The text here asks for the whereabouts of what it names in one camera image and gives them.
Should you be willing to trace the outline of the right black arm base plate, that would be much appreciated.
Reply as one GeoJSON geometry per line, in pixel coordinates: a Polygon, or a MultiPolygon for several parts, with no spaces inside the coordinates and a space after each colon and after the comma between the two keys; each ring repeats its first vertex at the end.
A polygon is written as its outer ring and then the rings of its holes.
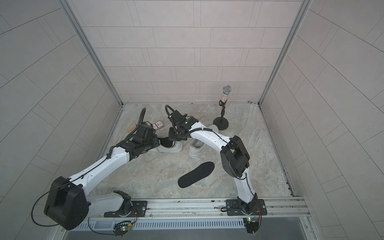
{"type": "Polygon", "coordinates": [[[228,199],[223,210],[227,210],[228,216],[266,216],[268,214],[263,199],[253,199],[250,203],[245,203],[240,199],[228,199]]]}

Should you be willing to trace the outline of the white sneaker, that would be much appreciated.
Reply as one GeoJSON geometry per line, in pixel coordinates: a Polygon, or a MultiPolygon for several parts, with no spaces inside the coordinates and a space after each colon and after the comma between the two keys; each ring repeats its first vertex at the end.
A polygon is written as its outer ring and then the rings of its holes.
{"type": "MultiPolygon", "coordinates": [[[[218,127],[216,125],[210,125],[208,127],[204,127],[212,129],[213,131],[217,132],[219,131],[218,127]]],[[[209,148],[211,147],[210,145],[207,145],[206,143],[194,139],[192,143],[190,144],[190,149],[189,149],[189,155],[193,159],[197,159],[202,156],[202,154],[209,148]]]]}
{"type": "Polygon", "coordinates": [[[172,141],[169,137],[159,138],[160,145],[156,148],[150,149],[153,153],[180,153],[183,149],[181,142],[172,141]]]}

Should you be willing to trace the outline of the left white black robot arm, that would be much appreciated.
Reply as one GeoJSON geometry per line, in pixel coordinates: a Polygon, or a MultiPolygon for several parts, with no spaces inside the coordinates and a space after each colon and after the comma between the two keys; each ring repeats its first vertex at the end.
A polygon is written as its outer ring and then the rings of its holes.
{"type": "Polygon", "coordinates": [[[151,124],[137,125],[132,134],[112,146],[106,156],[88,168],[69,178],[55,179],[46,193],[44,214],[66,230],[74,229],[86,218],[104,213],[113,213],[115,217],[136,216],[131,197],[123,191],[98,197],[89,197],[89,193],[116,169],[159,144],[151,124]]]}

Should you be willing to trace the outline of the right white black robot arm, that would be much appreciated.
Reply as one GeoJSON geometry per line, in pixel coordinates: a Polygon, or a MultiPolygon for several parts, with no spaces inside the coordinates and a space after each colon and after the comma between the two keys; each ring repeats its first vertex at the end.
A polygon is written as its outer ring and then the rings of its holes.
{"type": "Polygon", "coordinates": [[[194,117],[180,114],[169,105],[165,106],[165,110],[172,124],[169,129],[170,139],[186,141],[193,138],[220,153],[223,169],[235,180],[242,212],[246,215],[253,214],[257,209],[258,197],[249,177],[250,155],[241,138],[221,135],[194,117]]]}

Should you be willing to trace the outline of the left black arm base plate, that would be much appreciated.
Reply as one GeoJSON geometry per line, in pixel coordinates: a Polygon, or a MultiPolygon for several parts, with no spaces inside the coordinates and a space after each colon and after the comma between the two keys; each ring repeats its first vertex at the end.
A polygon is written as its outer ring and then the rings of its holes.
{"type": "Polygon", "coordinates": [[[124,201],[117,211],[104,213],[104,218],[144,217],[147,205],[147,201],[124,201]]]}

